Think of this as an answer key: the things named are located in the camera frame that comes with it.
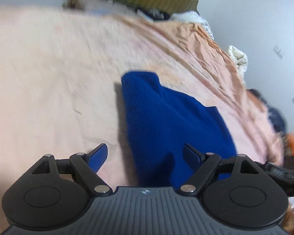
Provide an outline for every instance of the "dark blue clothing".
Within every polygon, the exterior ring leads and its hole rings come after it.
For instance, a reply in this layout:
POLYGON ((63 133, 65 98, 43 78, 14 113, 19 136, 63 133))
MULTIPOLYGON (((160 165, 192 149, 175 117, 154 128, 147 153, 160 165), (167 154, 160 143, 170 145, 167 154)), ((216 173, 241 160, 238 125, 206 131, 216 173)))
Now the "dark blue clothing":
POLYGON ((128 140, 141 186, 178 188, 192 174, 183 160, 189 143, 202 153, 236 155, 229 131, 216 107, 160 85, 151 72, 122 77, 128 140))

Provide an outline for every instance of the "wall outlet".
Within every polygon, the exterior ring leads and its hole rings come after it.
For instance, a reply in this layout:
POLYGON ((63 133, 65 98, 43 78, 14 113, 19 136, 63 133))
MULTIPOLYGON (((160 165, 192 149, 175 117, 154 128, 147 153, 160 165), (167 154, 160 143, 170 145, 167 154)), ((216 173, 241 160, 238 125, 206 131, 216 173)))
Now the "wall outlet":
POLYGON ((276 53, 280 59, 284 57, 284 51, 282 51, 282 49, 278 45, 274 46, 273 52, 276 53))

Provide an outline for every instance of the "metal screw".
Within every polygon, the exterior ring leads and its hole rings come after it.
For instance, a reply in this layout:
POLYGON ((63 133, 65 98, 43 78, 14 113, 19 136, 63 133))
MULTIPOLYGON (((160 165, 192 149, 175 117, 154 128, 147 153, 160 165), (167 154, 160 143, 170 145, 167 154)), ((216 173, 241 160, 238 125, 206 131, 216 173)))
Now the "metal screw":
POLYGON ((107 193, 110 190, 110 187, 104 184, 98 185, 94 188, 97 193, 107 193))
POLYGON ((185 193, 192 193, 193 191, 196 190, 196 187, 193 186, 192 184, 184 184, 180 187, 180 190, 185 193))

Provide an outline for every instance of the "ribbed gray plate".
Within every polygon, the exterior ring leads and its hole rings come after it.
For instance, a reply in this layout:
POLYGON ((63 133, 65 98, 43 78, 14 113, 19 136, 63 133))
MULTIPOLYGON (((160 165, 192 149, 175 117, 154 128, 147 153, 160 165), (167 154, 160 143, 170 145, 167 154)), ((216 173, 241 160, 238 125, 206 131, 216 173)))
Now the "ribbed gray plate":
POLYGON ((4 235, 287 235, 279 226, 262 231, 227 227, 210 217, 195 197, 178 195, 171 187, 119 187, 98 197, 75 222, 51 231, 27 231, 16 226, 4 235))

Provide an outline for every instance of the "crumpled white cloth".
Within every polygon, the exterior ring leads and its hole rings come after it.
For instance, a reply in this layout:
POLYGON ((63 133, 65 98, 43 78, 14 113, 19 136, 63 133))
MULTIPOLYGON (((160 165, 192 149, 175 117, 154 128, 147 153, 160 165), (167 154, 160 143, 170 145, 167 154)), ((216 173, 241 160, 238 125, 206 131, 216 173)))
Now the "crumpled white cloth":
POLYGON ((170 20, 180 21, 183 23, 199 23, 206 30, 212 40, 214 40, 210 26, 206 19, 202 18, 197 11, 187 11, 184 13, 173 13, 170 20))
POLYGON ((230 58, 233 60, 233 62, 235 63, 237 71, 242 77, 242 83, 246 86, 246 83, 244 80, 244 74, 247 71, 247 66, 248 66, 247 55, 244 52, 240 51, 239 49, 231 45, 229 46, 227 53, 230 56, 230 58))

